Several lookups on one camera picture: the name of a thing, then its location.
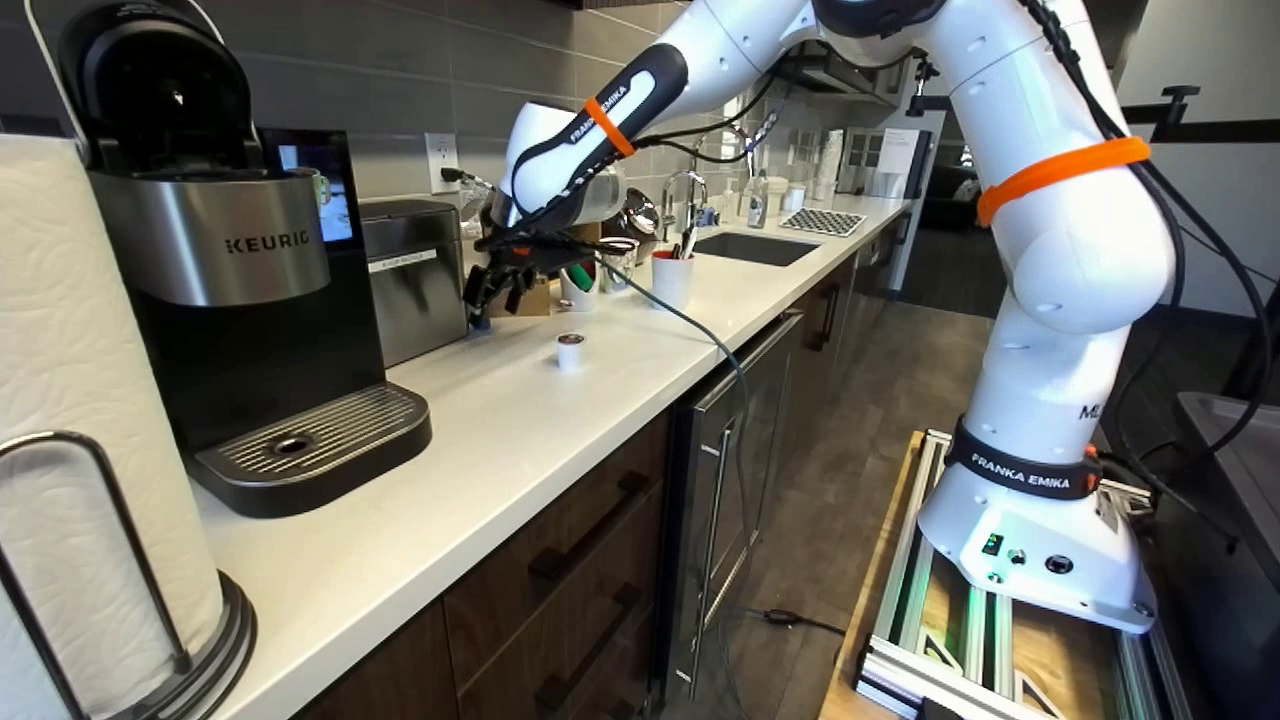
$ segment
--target sink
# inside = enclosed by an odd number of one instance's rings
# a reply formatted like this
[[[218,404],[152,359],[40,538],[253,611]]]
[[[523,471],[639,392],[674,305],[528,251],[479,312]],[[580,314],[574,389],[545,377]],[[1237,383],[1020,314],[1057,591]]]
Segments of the sink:
[[[739,232],[719,232],[695,243],[695,251],[707,251],[707,254],[732,254],[732,260],[775,263],[775,269],[798,263],[814,249],[816,243],[739,236]]]

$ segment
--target black coffee maker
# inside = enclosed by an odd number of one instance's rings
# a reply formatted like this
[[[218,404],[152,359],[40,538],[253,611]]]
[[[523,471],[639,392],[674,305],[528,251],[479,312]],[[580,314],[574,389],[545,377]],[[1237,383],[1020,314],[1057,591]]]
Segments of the black coffee maker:
[[[198,0],[84,12],[57,72],[192,477],[284,517],[428,446],[383,383],[345,135],[262,131]]]

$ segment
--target bottle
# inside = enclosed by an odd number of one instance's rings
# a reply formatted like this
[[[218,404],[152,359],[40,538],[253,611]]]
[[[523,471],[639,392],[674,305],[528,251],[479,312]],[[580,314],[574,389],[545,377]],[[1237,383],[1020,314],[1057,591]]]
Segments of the bottle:
[[[770,224],[770,176],[755,171],[750,178],[750,229],[763,229]]]

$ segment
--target orange ring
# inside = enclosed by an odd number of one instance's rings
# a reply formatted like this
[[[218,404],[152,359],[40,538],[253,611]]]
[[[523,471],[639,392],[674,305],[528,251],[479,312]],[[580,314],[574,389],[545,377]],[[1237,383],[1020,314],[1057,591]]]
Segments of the orange ring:
[[[1139,135],[1118,135],[1092,146],[1077,146],[1065,155],[1047,155],[1015,176],[1008,176],[1005,182],[988,187],[977,198],[977,224],[994,229],[995,211],[1020,195],[1033,195],[1035,187],[1085,176],[1085,171],[1101,171],[1101,167],[1127,167],[1127,164],[1146,164],[1152,161],[1152,142]]]
[[[586,112],[594,116],[594,124],[602,124],[602,131],[608,135],[608,142],[619,152],[619,155],[634,155],[635,142],[630,139],[630,131],[619,131],[608,112],[602,107],[598,97],[586,101]]]

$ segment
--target paper towel holder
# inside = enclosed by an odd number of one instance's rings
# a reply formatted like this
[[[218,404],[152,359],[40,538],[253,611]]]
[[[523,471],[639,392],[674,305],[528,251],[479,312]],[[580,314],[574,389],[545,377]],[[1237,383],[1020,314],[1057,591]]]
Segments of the paper towel holder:
[[[113,716],[208,716],[238,686],[238,680],[253,656],[256,611],[253,611],[248,597],[240,591],[240,585],[232,576],[222,576],[222,591],[225,591],[222,629],[208,636],[208,645],[202,651],[188,651],[175,632],[175,619],[160,597],[160,579],[147,563],[147,551],[142,544],[142,533],[133,522],[133,511],[123,503],[123,492],[120,492],[120,480],[113,471],[108,450],[93,434],[80,434],[80,432],[32,432],[32,434],[0,442],[0,466],[8,459],[15,459],[20,450],[35,450],[35,446],[69,446],[69,450],[80,450],[93,459],[93,466],[113,498],[113,517],[120,522],[120,537],[136,561],[142,579],[146,579],[147,604],[152,604],[160,632],[174,647],[169,651],[174,677],[164,677],[142,703],[113,708]],[[64,711],[74,720],[90,720],[90,711],[69,680],[69,668],[62,663],[62,651],[52,647],[52,641],[40,625],[40,611],[32,608],[6,544],[0,544],[0,591],[11,599],[15,619],[30,632],[32,651],[40,656],[50,684],[62,695]]]

